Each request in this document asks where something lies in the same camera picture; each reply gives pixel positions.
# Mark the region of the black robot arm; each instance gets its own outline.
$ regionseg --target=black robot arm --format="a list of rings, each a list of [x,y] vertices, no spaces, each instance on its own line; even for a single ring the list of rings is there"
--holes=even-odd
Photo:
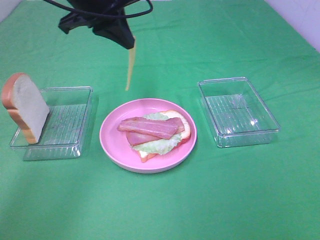
[[[110,39],[126,49],[134,47],[135,39],[127,19],[150,13],[153,5],[146,0],[149,9],[143,12],[125,15],[125,7],[139,0],[67,0],[74,8],[53,0],[44,0],[59,8],[70,11],[60,19],[58,27],[68,34],[70,30],[88,26],[95,35]]]

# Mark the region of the white wall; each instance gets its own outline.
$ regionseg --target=white wall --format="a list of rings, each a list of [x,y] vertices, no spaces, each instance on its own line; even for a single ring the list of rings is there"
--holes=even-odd
[[[320,52],[320,0],[265,0]]]
[[[22,0],[0,0],[0,22],[2,22]]]

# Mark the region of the sandwich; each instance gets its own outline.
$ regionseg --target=sandwich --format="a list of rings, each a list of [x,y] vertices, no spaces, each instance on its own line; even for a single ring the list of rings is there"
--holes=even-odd
[[[26,141],[38,143],[50,110],[30,77],[22,72],[9,77],[2,88],[1,101]]]
[[[124,119],[117,126],[142,163],[164,155],[186,143],[191,137],[187,119],[175,110],[160,111]]]

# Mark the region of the pink plate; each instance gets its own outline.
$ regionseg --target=pink plate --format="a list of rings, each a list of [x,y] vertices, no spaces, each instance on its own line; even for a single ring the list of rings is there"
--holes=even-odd
[[[188,121],[191,128],[190,139],[164,155],[157,155],[142,163],[139,155],[131,149],[124,132],[117,130],[119,123],[132,117],[161,111],[176,110]],[[181,163],[192,151],[197,140],[197,128],[194,120],[177,104],[157,98],[142,98],[118,106],[103,121],[99,132],[100,143],[105,153],[121,168],[152,174],[169,170]]]

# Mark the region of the empty plastic container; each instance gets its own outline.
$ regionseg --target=empty plastic container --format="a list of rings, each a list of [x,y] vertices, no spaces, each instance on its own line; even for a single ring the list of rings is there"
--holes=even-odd
[[[198,82],[202,103],[220,148],[268,144],[280,125],[246,77]]]

